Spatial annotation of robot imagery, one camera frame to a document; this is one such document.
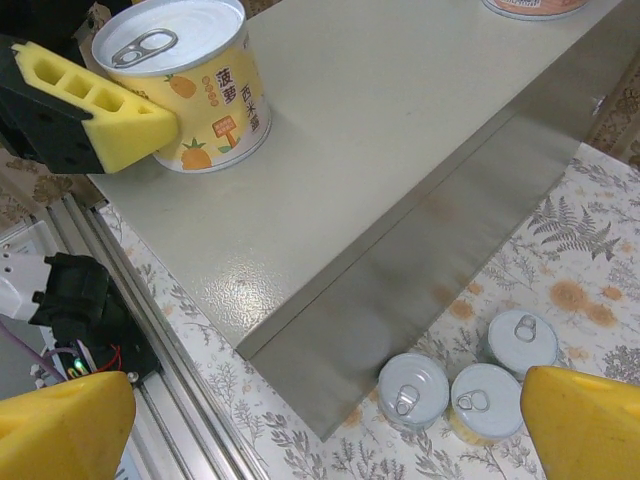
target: orange can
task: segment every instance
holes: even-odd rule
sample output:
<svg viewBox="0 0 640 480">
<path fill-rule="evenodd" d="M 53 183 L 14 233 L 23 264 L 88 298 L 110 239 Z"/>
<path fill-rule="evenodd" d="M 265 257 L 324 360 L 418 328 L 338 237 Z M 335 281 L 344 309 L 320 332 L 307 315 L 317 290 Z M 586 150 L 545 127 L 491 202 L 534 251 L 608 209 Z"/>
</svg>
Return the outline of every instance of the orange can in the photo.
<svg viewBox="0 0 640 480">
<path fill-rule="evenodd" d="M 176 114 L 178 138 L 154 153 L 171 170 L 226 168 L 269 133 L 238 0 L 145 0 L 111 19 L 92 53 L 116 83 Z"/>
<path fill-rule="evenodd" d="M 482 0 L 494 12 L 519 20 L 551 20 L 575 13 L 589 0 Z"/>
</svg>

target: red wire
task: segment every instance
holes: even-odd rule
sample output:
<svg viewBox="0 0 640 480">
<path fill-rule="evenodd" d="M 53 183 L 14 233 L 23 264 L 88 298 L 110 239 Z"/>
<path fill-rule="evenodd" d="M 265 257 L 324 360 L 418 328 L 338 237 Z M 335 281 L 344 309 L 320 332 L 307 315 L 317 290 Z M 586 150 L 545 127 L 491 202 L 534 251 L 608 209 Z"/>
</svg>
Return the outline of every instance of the red wire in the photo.
<svg viewBox="0 0 640 480">
<path fill-rule="evenodd" d="M 113 348 L 116 351 L 116 354 L 113 356 L 113 358 L 111 360 L 109 360 L 109 363 L 107 363 L 106 365 L 100 367 L 99 369 L 97 369 L 93 373 L 99 373 L 99 372 L 104 372 L 105 370 L 108 370 L 109 368 L 111 368 L 116 363 L 116 360 L 118 360 L 118 359 L 120 359 L 120 366 L 122 366 L 122 357 L 120 356 L 120 347 L 115 347 L 114 345 L 111 345 L 111 348 Z"/>
</svg>

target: tin can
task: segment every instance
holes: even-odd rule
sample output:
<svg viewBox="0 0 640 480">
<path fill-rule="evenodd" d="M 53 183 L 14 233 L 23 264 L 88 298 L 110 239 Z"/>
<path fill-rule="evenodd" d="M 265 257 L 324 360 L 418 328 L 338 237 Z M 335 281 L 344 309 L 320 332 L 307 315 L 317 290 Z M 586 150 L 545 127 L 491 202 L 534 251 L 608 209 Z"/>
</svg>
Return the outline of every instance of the tin can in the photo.
<svg viewBox="0 0 640 480">
<path fill-rule="evenodd" d="M 397 355 L 380 372 L 378 406 L 396 428 L 429 428 L 449 403 L 449 381 L 442 368 L 417 353 Z"/>
<path fill-rule="evenodd" d="M 558 338 L 541 317 L 525 310 L 509 310 L 491 321 L 483 341 L 490 363 L 507 369 L 523 382 L 531 367 L 555 364 Z"/>
<path fill-rule="evenodd" d="M 520 392 L 520 384 L 506 370 L 487 363 L 470 365 L 451 386 L 446 419 L 462 441 L 493 445 L 522 427 Z"/>
<path fill-rule="evenodd" d="M 589 0 L 482 0 L 496 13 L 518 20 L 552 20 L 566 17 Z"/>
<path fill-rule="evenodd" d="M 226 168 L 269 133 L 237 0 L 145 0 L 111 19 L 92 53 L 116 83 L 176 114 L 178 138 L 154 154 L 171 170 Z"/>
</svg>

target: pineapple illustration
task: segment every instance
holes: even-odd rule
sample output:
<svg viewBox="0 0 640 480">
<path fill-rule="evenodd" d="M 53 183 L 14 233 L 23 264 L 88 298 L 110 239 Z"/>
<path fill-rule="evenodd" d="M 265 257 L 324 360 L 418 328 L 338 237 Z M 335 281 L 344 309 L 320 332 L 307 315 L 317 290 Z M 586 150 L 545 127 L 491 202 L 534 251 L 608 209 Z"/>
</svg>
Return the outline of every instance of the pineapple illustration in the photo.
<svg viewBox="0 0 640 480">
<path fill-rule="evenodd" d="M 182 145 L 186 148 L 186 150 L 182 152 L 182 168 L 185 170 L 201 170 L 212 166 L 211 158 L 207 152 L 202 149 L 202 147 L 205 146 L 204 143 L 198 143 L 194 137 L 193 140 L 191 140 L 191 145 L 187 143 L 183 143 Z"/>
<path fill-rule="evenodd" d="M 196 84 L 186 77 L 167 75 L 165 82 L 169 82 L 171 89 L 182 98 L 191 98 L 196 93 Z"/>
</svg>

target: can label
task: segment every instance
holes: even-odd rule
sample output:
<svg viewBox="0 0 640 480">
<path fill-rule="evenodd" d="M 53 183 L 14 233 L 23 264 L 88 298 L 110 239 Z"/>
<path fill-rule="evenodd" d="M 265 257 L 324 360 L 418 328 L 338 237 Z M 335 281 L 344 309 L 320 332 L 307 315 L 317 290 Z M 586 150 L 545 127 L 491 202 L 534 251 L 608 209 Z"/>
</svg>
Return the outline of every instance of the can label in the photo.
<svg viewBox="0 0 640 480">
<path fill-rule="evenodd" d="M 183 72 L 110 75 L 178 117 L 178 138 L 154 154 L 171 170 L 224 168 L 253 151 L 268 132 L 269 107 L 246 33 L 221 54 Z"/>
<path fill-rule="evenodd" d="M 501 10 L 522 15 L 561 15 L 580 8 L 589 0 L 494 0 Z"/>
</svg>

